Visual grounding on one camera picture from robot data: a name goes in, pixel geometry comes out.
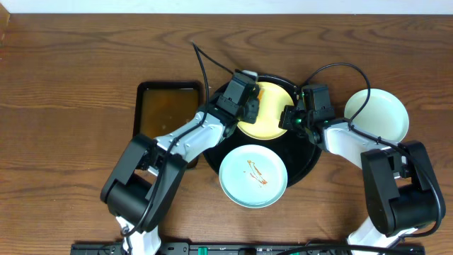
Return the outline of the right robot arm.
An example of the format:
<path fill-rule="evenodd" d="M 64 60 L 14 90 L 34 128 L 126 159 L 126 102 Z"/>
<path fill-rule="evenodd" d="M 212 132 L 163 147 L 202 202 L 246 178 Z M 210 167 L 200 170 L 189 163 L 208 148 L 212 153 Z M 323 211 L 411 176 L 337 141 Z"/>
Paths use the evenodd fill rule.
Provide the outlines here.
<path fill-rule="evenodd" d="M 423 143 L 384 140 L 350 118 L 336 118 L 326 106 L 285 106 L 279 126 L 362 170 L 368 218 L 346 244 L 323 244 L 320 250 L 398 254 L 400 241 L 438 231 L 446 205 Z"/>

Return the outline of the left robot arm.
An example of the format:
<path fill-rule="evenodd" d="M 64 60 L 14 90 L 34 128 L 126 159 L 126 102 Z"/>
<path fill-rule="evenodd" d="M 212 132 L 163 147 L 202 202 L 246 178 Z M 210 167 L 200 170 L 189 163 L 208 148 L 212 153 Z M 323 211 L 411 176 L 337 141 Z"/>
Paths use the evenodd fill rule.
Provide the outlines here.
<path fill-rule="evenodd" d="M 121 226 L 124 254 L 159 250 L 158 225 L 187 165 L 231 136 L 238 122 L 256 121 L 259 92 L 258 74 L 237 70 L 189 123 L 154 139 L 143 134 L 131 139 L 100 195 Z"/>

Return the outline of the yellow plate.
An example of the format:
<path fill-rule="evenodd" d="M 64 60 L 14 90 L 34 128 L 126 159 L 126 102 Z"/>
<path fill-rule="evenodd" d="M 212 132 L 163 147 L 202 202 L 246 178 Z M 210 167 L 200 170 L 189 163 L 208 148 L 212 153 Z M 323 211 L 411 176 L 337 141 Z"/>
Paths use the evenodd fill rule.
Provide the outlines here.
<path fill-rule="evenodd" d="M 294 103 L 281 86 L 266 81 L 259 81 L 258 85 L 265 93 L 259 101 L 256 122 L 254 124 L 239 122 L 238 128 L 254 139 L 273 140 L 286 133 L 286 130 L 278 127 L 280 115 L 286 105 L 293 106 Z"/>

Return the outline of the green yellow sponge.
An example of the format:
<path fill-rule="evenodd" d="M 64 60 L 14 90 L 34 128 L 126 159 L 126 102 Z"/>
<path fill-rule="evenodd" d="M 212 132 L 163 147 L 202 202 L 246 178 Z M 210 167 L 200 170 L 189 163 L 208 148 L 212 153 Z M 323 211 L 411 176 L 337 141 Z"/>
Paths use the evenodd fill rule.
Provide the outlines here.
<path fill-rule="evenodd" d="M 259 101 L 262 100 L 263 94 L 264 94 L 264 93 L 265 93 L 265 90 L 264 90 L 264 89 L 260 89 L 260 91 L 259 91 L 259 93 L 258 93 L 258 96 L 257 96 L 257 99 L 258 99 Z"/>

